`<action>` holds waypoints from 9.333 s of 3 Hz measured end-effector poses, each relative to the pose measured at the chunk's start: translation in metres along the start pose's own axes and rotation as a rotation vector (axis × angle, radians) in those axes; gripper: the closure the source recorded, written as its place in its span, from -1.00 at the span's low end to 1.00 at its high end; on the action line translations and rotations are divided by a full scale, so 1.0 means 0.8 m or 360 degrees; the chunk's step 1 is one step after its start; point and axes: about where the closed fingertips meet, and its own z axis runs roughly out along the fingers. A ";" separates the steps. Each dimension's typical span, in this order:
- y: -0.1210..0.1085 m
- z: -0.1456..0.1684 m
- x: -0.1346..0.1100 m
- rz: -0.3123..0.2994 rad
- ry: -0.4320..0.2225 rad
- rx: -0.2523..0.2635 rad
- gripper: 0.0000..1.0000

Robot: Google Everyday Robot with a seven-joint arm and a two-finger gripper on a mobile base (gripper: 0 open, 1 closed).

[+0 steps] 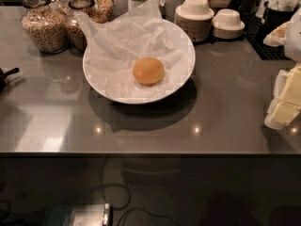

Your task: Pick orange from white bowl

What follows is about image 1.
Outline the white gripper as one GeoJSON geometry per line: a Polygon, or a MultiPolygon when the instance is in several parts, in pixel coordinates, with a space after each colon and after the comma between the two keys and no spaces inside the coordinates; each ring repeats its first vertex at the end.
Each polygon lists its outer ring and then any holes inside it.
{"type": "Polygon", "coordinates": [[[287,58],[297,62],[288,72],[280,70],[275,81],[273,100],[267,109],[264,124],[281,130],[301,113],[301,8],[290,22],[285,22],[268,34],[263,43],[270,47],[284,44],[287,58]]]}

